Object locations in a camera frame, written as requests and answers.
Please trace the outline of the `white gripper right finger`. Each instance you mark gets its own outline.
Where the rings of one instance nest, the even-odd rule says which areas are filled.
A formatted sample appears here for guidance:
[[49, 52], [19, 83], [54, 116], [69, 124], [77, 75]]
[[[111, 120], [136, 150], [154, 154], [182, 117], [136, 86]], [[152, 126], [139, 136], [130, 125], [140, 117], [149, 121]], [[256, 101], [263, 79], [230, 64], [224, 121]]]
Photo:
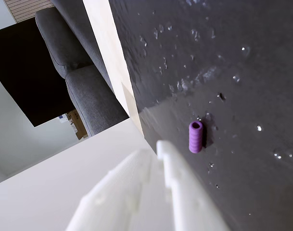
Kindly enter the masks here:
[[229, 231], [218, 207], [189, 164], [169, 141], [157, 142], [163, 162], [165, 186], [171, 190], [174, 227], [177, 231]]

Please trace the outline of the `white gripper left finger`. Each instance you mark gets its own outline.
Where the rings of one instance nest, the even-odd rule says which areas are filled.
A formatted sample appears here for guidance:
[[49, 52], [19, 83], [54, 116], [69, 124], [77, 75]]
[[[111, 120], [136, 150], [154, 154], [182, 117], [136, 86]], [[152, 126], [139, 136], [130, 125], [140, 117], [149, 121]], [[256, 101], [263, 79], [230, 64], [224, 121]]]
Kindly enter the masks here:
[[82, 197], [68, 231], [172, 231], [164, 177], [152, 150], [131, 153]]

